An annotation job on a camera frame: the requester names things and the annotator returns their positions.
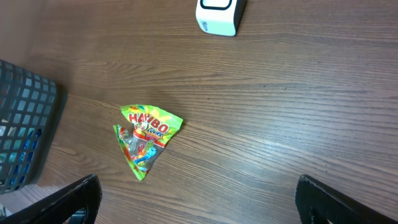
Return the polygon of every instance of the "mesh basket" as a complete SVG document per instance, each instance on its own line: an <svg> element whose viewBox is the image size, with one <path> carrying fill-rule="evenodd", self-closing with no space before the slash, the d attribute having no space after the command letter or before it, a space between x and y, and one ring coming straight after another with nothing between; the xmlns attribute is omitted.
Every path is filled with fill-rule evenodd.
<svg viewBox="0 0 398 224"><path fill-rule="evenodd" d="M66 99L54 81L0 60L0 194L39 178Z"/></svg>

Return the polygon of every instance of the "candy wrapper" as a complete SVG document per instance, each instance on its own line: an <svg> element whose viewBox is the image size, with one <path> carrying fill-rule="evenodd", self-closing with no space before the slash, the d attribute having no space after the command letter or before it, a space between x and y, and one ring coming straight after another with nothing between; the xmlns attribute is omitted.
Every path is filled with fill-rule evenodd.
<svg viewBox="0 0 398 224"><path fill-rule="evenodd" d="M121 107L124 117L134 125L133 132L114 125L114 132L132 171L142 180L167 142L180 129L182 119L156 106Z"/></svg>

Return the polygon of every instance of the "green candy packet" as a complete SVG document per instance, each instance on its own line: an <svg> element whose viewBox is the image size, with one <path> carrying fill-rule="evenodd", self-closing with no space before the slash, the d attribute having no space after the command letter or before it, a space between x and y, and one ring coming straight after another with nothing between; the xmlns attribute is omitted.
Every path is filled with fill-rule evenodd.
<svg viewBox="0 0 398 224"><path fill-rule="evenodd" d="M132 171L142 180L183 120L149 105L122 106L121 112L134 130L130 132L117 124L113 126L114 132Z"/></svg>

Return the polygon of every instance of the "plastic packaging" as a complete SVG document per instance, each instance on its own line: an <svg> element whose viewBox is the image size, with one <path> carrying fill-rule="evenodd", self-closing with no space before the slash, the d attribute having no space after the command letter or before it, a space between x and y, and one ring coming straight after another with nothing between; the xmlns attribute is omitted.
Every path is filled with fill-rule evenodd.
<svg viewBox="0 0 398 224"><path fill-rule="evenodd" d="M114 125L114 132L132 171L142 180L167 142L180 129L182 119L156 106L122 106L124 117L134 125L133 132Z"/></svg>

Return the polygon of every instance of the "white box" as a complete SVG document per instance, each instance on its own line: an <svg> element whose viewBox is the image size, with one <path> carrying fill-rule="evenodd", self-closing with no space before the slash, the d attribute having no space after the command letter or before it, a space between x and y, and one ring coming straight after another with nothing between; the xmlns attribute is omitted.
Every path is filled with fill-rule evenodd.
<svg viewBox="0 0 398 224"><path fill-rule="evenodd" d="M206 33L233 37L245 5L246 0L198 0L197 21Z"/></svg>

